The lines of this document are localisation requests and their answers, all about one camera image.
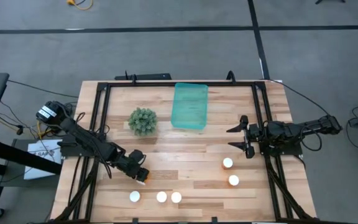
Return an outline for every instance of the wooden tabletop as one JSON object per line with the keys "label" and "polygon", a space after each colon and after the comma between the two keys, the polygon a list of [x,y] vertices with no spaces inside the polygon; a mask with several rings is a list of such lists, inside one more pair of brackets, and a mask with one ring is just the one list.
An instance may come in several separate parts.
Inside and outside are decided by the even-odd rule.
{"label": "wooden tabletop", "polygon": [[[96,85],[98,82],[83,82],[76,114],[85,112],[79,122],[89,128]],[[274,120],[291,121],[291,114],[283,86],[267,82],[267,93]],[[228,142],[241,142],[243,133],[227,133],[226,130],[239,124],[245,114],[250,123],[256,123],[255,106],[250,87],[209,87],[208,123],[204,130],[175,129],[170,122],[174,87],[114,87],[111,89],[106,124],[110,127],[108,141],[114,141],[128,153],[139,149],[147,154],[144,167],[150,170],[145,186],[112,169],[109,179],[103,166],[99,166],[98,181],[93,202],[92,222],[210,222],[211,217],[219,221],[272,221],[274,220],[272,199],[267,181],[264,159],[257,144],[254,158]],[[101,107],[97,121],[100,121]],[[263,101],[259,93],[262,111]],[[134,136],[128,126],[128,118],[137,107],[150,108],[157,114],[157,133],[149,137]],[[223,170],[222,160],[230,157],[234,165]],[[73,178],[76,157],[63,163],[62,173],[52,210],[52,218],[58,216],[67,205],[68,193]],[[307,213],[315,216],[313,201],[303,164],[293,156],[282,156],[283,168],[289,191]],[[80,178],[76,176],[74,192]],[[238,186],[231,187],[230,175],[240,179]],[[140,192],[141,200],[129,200],[131,191]],[[156,195],[164,191],[168,195],[165,203],[158,203]],[[182,201],[170,200],[172,192],[179,192]],[[83,197],[80,218],[85,215],[86,199]],[[280,209],[285,216],[282,195],[278,190]]]}

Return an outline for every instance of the white cup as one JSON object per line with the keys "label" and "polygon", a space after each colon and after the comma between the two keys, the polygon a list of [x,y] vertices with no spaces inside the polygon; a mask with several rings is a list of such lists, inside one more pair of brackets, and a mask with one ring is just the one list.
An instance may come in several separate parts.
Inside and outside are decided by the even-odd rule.
{"label": "white cup", "polygon": [[167,194],[165,192],[159,192],[157,194],[157,201],[160,203],[164,203],[167,200]]}
{"label": "white cup", "polygon": [[137,191],[133,191],[131,192],[131,194],[129,195],[129,200],[131,200],[131,202],[137,202],[140,200],[140,193]]}
{"label": "white cup", "polygon": [[233,160],[230,158],[224,158],[222,163],[223,169],[228,169],[233,166]]}
{"label": "white cup", "polygon": [[173,203],[179,203],[181,201],[181,194],[179,192],[174,192],[171,195],[171,199]]}
{"label": "white cup", "polygon": [[236,176],[236,175],[231,175],[229,177],[229,184],[231,186],[237,186],[239,184],[240,180],[239,180],[239,177]]}

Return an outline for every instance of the artificial plant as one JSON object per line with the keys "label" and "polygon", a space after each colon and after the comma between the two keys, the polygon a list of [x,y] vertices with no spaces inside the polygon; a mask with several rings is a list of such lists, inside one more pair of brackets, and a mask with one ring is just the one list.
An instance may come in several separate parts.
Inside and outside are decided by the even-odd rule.
{"label": "artificial plant", "polygon": [[157,127],[157,115],[146,108],[136,108],[129,117],[129,127],[136,136],[148,136],[155,132]]}

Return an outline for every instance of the teal plastic bin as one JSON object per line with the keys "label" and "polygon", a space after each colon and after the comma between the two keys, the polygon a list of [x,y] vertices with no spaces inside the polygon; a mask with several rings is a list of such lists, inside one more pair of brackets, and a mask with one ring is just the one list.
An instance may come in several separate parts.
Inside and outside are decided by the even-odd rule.
{"label": "teal plastic bin", "polygon": [[204,129],[208,105],[208,86],[177,83],[173,97],[171,123],[175,128]]}

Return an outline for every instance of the white paper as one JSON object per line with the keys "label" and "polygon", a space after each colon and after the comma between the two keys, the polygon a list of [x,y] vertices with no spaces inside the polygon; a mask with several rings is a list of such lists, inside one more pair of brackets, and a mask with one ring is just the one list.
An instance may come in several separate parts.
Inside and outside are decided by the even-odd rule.
{"label": "white paper", "polygon": [[[56,140],[42,140],[42,142],[38,141],[37,143],[29,144],[27,151],[36,156],[61,164],[62,154],[60,153],[60,146],[57,144],[60,141],[62,140],[56,139]],[[26,166],[24,179],[31,180],[40,177],[47,177],[50,175],[54,175],[54,174],[47,171],[38,170],[36,168],[31,168]]]}

